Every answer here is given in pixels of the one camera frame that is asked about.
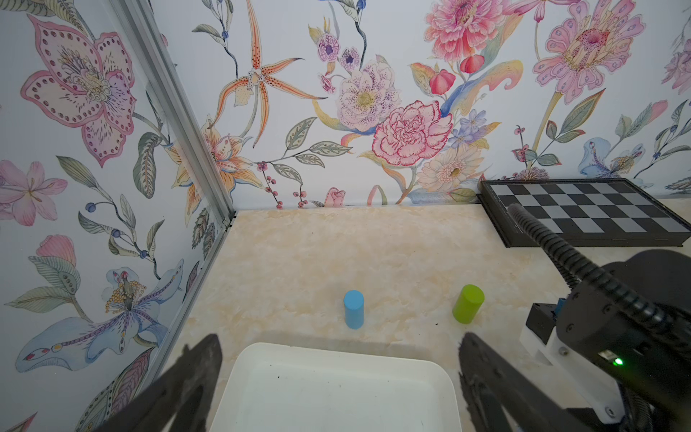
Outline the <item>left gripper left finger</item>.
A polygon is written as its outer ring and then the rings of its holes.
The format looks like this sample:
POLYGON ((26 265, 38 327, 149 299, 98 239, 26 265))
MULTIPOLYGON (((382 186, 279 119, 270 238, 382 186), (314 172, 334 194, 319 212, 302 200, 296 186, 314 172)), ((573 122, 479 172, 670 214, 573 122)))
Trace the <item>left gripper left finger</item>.
POLYGON ((101 431, 205 431, 221 372, 221 342, 209 334, 156 382, 115 414, 101 431))

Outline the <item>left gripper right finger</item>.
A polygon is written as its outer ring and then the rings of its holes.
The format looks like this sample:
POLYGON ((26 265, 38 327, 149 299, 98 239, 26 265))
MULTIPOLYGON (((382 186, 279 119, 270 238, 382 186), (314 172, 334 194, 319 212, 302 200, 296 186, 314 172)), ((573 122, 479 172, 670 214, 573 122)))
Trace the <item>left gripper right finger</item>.
POLYGON ((462 396, 477 431, 509 431, 509 419, 523 431, 588 430, 478 335, 464 335, 458 357, 462 396))

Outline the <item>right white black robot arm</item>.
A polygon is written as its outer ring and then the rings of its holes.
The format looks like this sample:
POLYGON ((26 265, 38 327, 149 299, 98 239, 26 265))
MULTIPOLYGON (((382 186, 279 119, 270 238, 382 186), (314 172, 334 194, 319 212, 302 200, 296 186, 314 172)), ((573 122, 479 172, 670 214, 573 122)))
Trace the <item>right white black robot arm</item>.
POLYGON ((651 249, 599 266, 524 207, 509 214, 570 290, 534 304, 520 336, 586 401, 570 414, 594 431, 689 430, 689 257, 651 249))

